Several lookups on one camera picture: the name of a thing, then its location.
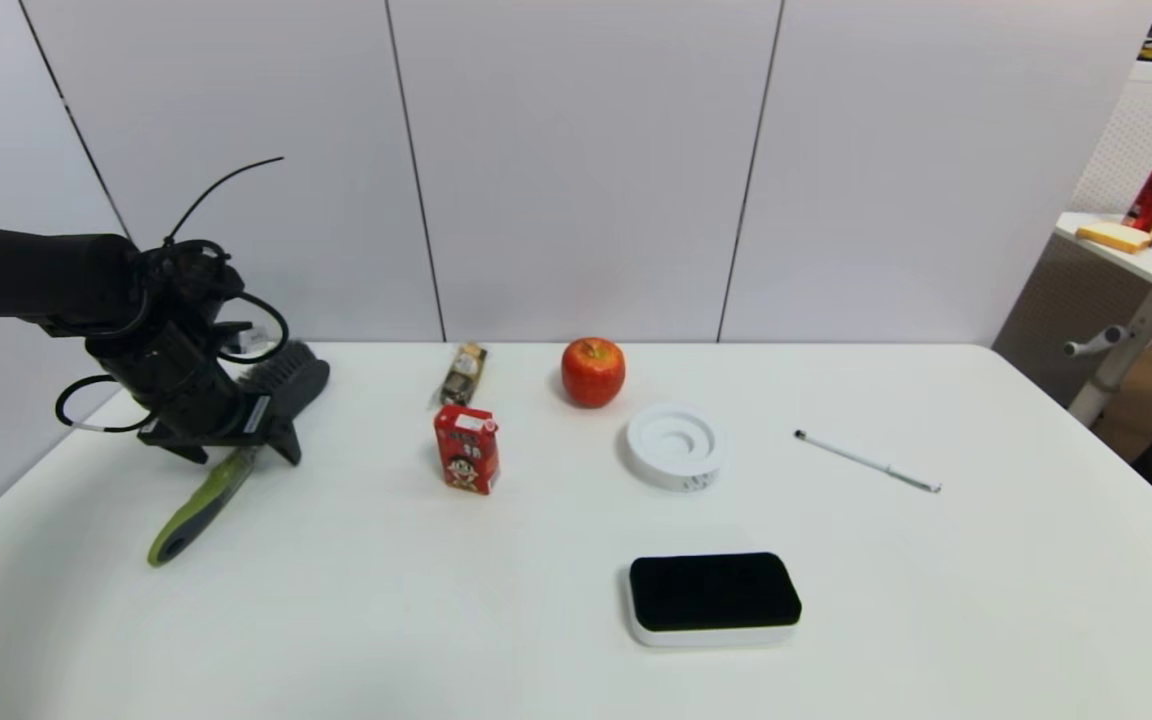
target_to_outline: red juice box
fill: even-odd
[[[444,483],[454,488],[492,495],[500,475],[492,414],[471,407],[446,406],[434,418]]]

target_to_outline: apple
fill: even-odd
[[[577,406],[607,406],[626,384],[626,355],[602,338],[581,338],[563,350],[563,387]]]

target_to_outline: green brush handle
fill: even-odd
[[[180,551],[189,547],[189,543],[195,541],[202,535],[212,520],[217,518],[220,510],[229,502],[229,498],[238,492],[243,482],[252,473],[256,467],[256,454],[262,446],[238,447],[230,452],[229,457],[220,461],[219,465],[212,468],[207,473],[207,479],[202,486],[189,497],[189,501],[180,506],[164,525],[162,532],[150,546],[150,564],[156,568],[164,562],[180,555]]]

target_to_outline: white round dish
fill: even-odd
[[[723,439],[691,407],[651,406],[626,429],[635,472],[654,486],[696,492],[714,484],[723,462]]]

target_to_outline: white pen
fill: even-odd
[[[801,441],[808,445],[813,445],[819,447],[820,450],[832,452],[832,454],[840,455],[842,457],[846,457],[847,460],[854,462],[861,462],[861,464],[864,465],[865,468],[873,468],[874,470],[878,470],[879,473],[890,475],[890,477],[896,478],[897,480],[904,483],[909,483],[911,484],[911,486],[915,486],[916,488],[924,488],[927,492],[941,492],[941,483],[927,484],[924,483],[923,480],[916,480],[915,478],[909,477],[909,475],[897,473],[896,470],[892,469],[892,465],[879,465],[878,462],[874,462],[873,460],[864,460],[864,457],[859,455],[854,455],[850,452],[842,450],[841,447],[826,445],[824,442],[818,441],[818,439],[809,438],[808,434],[803,432],[803,430],[794,430],[794,437],[801,439]]]

